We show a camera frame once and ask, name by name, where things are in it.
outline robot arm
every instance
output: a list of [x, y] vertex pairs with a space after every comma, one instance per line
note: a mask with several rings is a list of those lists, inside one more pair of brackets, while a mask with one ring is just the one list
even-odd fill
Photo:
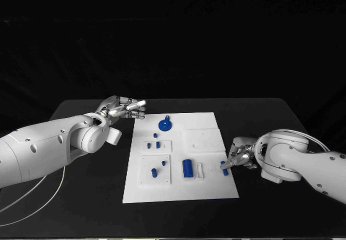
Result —
[[246, 144], [237, 145], [237, 151], [229, 153], [220, 169], [246, 166], [255, 157], [262, 178], [279, 184], [282, 180], [299, 181], [302, 176], [320, 193], [346, 204], [346, 155], [328, 151], [327, 147], [325, 152], [310, 153], [307, 137], [291, 130], [272, 131], [259, 139], [236, 137], [230, 151], [236, 143]]
[[46, 176], [105, 142], [116, 145], [121, 132], [111, 125], [119, 118], [144, 119], [142, 105], [145, 101], [112, 96], [96, 112], [26, 126], [1, 137], [0, 188]]

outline blue toy piece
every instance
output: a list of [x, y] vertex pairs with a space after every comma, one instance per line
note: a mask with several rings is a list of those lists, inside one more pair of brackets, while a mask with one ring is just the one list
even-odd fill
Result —
[[193, 161], [190, 159], [181, 161], [181, 172], [184, 178], [193, 178]]
[[227, 169], [223, 169], [222, 172], [223, 172], [223, 175], [225, 175], [225, 176], [229, 175]]
[[164, 132], [171, 129], [170, 116], [165, 116], [164, 120], [158, 122], [158, 129]]
[[152, 175], [152, 178], [157, 177], [157, 169], [155, 168], [151, 169], [151, 175]]

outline white cable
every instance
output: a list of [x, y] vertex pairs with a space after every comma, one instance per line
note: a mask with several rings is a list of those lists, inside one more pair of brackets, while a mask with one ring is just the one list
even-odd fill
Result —
[[60, 189], [60, 186], [62, 186], [62, 184], [63, 184], [63, 177], [64, 177], [64, 167], [63, 167], [63, 172], [62, 172], [62, 178], [60, 178], [59, 187], [57, 187], [57, 189], [56, 189], [56, 191], [54, 191], [53, 196], [50, 197], [50, 199], [49, 199], [47, 202], [44, 203], [44, 205], [43, 205], [28, 216], [26, 216], [24, 218], [21, 218], [20, 220], [17, 220], [17, 221], [14, 221], [14, 222], [11, 222], [11, 223], [7, 223], [7, 224], [0, 225], [0, 227], [7, 226], [7, 225], [11, 225], [11, 224], [23, 221], [23, 220], [27, 219], [33, 214], [36, 214], [37, 211], [40, 211], [40, 209], [49, 204], [49, 202], [52, 201], [53, 197], [56, 196], [56, 193], [57, 193], [57, 191], [59, 191], [59, 189]]
[[281, 131], [281, 132], [289, 132], [289, 133], [294, 133], [294, 134], [298, 134], [301, 135], [302, 137], [305, 137], [307, 139], [310, 139], [312, 142], [315, 142], [321, 149], [325, 151], [325, 152], [330, 152], [330, 149], [327, 148], [327, 146], [314, 138], [311, 137], [310, 135], [307, 135], [305, 133], [299, 132], [299, 131], [294, 131], [294, 130], [288, 130], [288, 129], [278, 129], [275, 131]]
[[0, 213], [10, 208], [27, 195], [28, 193], [34, 190], [34, 188], [41, 184], [43, 180], [44, 180], [46, 176], [40, 179], [39, 183], [36, 184], [36, 186], [30, 189], [30, 191], [7, 206], [0, 210]]

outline black table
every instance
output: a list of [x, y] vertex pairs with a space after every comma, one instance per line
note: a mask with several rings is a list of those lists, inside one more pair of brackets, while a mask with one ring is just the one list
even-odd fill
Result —
[[[52, 120], [92, 112], [102, 100], [67, 100]], [[151, 99], [147, 114], [214, 112], [229, 150], [233, 137], [259, 137], [275, 129], [305, 129], [278, 98]], [[77, 158], [66, 166], [54, 199], [21, 222], [0, 228], [0, 238], [292, 238], [344, 237], [346, 205], [312, 190], [305, 180], [275, 184], [259, 169], [232, 168], [239, 198], [122, 204], [134, 120], [121, 119], [116, 146]], [[60, 183], [62, 169], [2, 213], [0, 224], [28, 215]], [[5, 187], [4, 207], [37, 183]]]

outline robotic hand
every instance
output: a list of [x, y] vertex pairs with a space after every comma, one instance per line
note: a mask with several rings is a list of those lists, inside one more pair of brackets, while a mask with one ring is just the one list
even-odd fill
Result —
[[[320, 145], [324, 152], [312, 153], [307, 150], [308, 140]], [[226, 169], [243, 165], [255, 169], [253, 157], [261, 166], [262, 178], [279, 184], [282, 180], [299, 181], [302, 176], [320, 193], [346, 204], [346, 155], [330, 151], [311, 136], [279, 129], [258, 139], [236, 137], [227, 160], [219, 167]]]
[[111, 96], [95, 112], [14, 130], [0, 138], [0, 188], [37, 179], [108, 142], [121, 132], [111, 127], [119, 118], [144, 119], [145, 101]]

